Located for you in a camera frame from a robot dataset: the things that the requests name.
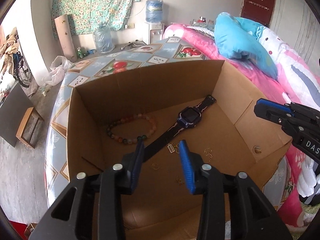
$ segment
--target green floral curtain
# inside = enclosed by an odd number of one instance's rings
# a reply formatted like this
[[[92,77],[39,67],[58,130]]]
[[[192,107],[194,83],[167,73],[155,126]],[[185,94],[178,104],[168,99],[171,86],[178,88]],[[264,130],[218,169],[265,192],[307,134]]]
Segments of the green floral curtain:
[[[89,34],[107,22],[111,30],[119,30],[124,25],[126,16],[130,15],[132,2],[140,0],[53,0],[52,27],[55,36],[57,30],[54,19],[68,14],[71,35]]]

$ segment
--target metal screw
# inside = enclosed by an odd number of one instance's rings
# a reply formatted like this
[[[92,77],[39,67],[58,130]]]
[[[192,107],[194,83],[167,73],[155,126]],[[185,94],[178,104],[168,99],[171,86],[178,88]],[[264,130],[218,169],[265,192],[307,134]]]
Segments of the metal screw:
[[[210,164],[203,164],[201,166],[201,168],[204,170],[204,171],[209,171],[211,170],[211,165]]]
[[[241,179],[246,179],[246,178],[248,177],[248,175],[247,175],[245,172],[243,172],[243,171],[239,172],[238,176],[239,176],[239,178],[241,178]]]
[[[112,168],[114,171],[119,171],[119,170],[122,170],[123,166],[122,166],[122,164],[117,163],[117,164],[113,165]]]
[[[85,176],[86,176],[86,174],[85,174],[84,172],[79,172],[79,173],[77,174],[77,179],[84,179]]]

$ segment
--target electrical outlet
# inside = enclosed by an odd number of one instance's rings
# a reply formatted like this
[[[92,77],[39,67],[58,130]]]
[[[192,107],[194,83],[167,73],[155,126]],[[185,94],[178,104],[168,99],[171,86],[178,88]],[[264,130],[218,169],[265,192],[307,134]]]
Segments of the electrical outlet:
[[[134,23],[126,24],[124,26],[125,29],[134,29]]]

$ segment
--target red door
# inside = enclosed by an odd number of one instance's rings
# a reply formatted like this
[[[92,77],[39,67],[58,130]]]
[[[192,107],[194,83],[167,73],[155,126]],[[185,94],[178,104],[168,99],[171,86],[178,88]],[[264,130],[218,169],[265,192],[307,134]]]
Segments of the red door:
[[[241,17],[269,26],[275,0],[244,0]]]

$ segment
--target black watch strap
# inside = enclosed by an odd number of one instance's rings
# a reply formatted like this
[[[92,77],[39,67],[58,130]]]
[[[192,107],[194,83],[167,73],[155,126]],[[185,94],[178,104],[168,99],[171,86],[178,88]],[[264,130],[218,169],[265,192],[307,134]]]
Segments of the black watch strap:
[[[205,99],[195,107],[198,108],[199,112],[202,113],[208,106],[211,106],[215,102],[216,102],[216,99],[213,96],[207,95]]]
[[[164,132],[159,138],[153,141],[144,149],[143,162],[149,160],[153,155],[160,151],[164,146],[166,146],[178,133],[184,130],[177,122]]]

